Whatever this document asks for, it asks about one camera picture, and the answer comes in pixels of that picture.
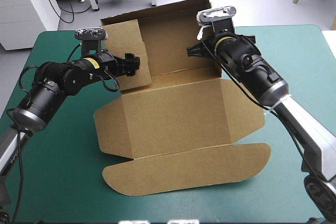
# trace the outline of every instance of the silver metal arm segment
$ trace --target silver metal arm segment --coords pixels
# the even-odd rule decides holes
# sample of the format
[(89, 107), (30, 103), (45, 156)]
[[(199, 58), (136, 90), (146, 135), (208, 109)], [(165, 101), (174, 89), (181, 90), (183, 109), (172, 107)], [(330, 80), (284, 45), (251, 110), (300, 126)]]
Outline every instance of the silver metal arm segment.
[[(25, 145), (29, 138), (28, 134), (20, 132), (21, 147)], [(17, 130), (10, 127), (0, 136), (0, 174), (2, 176), (10, 170), (17, 155)]]
[[(304, 156), (314, 171), (329, 181), (336, 175), (336, 137), (321, 123), (289, 97), (275, 107), (300, 136)], [(302, 162), (302, 171), (310, 172)]]

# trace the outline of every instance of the yellow label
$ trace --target yellow label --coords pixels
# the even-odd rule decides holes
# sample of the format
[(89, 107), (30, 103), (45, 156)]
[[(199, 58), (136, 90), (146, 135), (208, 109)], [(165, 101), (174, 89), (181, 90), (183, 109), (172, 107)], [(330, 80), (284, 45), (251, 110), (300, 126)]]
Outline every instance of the yellow label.
[(99, 68), (98, 62), (96, 62), (94, 59), (92, 58), (83, 58), (83, 59), (90, 61), (95, 69)]

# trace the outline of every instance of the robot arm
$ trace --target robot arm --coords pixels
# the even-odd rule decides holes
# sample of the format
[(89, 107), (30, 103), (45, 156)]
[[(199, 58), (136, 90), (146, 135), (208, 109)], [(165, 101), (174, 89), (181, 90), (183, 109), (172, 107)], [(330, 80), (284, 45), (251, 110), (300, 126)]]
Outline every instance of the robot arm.
[(213, 34), (189, 48), (188, 55), (214, 59), (236, 83), (244, 85), (257, 105), (270, 107), (304, 149), (301, 170), (309, 173), (304, 181), (308, 195), (326, 220), (335, 223), (336, 137), (290, 96), (287, 82), (261, 56), (254, 37), (235, 34), (235, 13), (233, 6), (198, 12), (197, 22), (202, 26), (198, 38), (204, 27), (212, 27)]
[[(75, 38), (81, 40), (81, 58), (64, 63), (46, 62), (38, 67), (31, 90), (11, 110), (14, 123), (0, 136), (0, 206), (10, 203), (4, 179), (18, 156), (17, 140), (23, 148), (35, 132), (48, 125), (67, 96), (98, 81), (108, 91), (118, 91), (117, 77), (133, 76), (139, 69), (139, 57), (125, 54), (123, 59), (101, 48), (101, 41), (107, 38), (102, 28), (78, 29)], [(114, 81), (113, 88), (106, 84), (110, 79)]]

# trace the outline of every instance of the white cable tie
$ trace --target white cable tie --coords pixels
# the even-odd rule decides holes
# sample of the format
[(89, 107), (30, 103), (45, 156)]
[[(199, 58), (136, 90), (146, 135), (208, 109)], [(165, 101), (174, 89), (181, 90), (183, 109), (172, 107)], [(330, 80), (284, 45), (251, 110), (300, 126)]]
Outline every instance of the white cable tie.
[(280, 103), (282, 103), (284, 100), (290, 98), (292, 95), (291, 94), (286, 94), (284, 97), (282, 97), (279, 101), (277, 101), (272, 107), (270, 107), (268, 110), (264, 112), (264, 115), (267, 115), (274, 111), (274, 108), (278, 106)]
[(197, 40), (201, 40), (203, 38), (203, 30), (204, 28), (207, 28), (207, 27), (212, 27), (212, 25), (201, 26), (200, 31), (198, 32), (198, 35), (197, 35)]

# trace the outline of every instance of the cardboard flap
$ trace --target cardboard flap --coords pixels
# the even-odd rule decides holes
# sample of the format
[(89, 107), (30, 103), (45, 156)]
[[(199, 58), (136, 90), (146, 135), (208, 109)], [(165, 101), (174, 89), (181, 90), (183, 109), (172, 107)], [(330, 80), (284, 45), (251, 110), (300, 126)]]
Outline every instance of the cardboard flap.
[(120, 91), (148, 85), (152, 82), (149, 73), (145, 44), (142, 41), (137, 20), (130, 20), (118, 24), (104, 26), (108, 39), (104, 42), (108, 51), (124, 58), (130, 52), (140, 58), (140, 67), (135, 76), (120, 76)]
[(230, 139), (235, 143), (263, 127), (265, 117), (262, 109), (253, 104), (231, 80), (221, 79), (221, 86)]
[(201, 148), (108, 166), (103, 177), (122, 194), (142, 196), (242, 181), (259, 173), (269, 156), (265, 143)]
[[(99, 147), (102, 152), (133, 158), (124, 106), (121, 98), (97, 110), (94, 114)], [(111, 141), (111, 135), (117, 141)]]

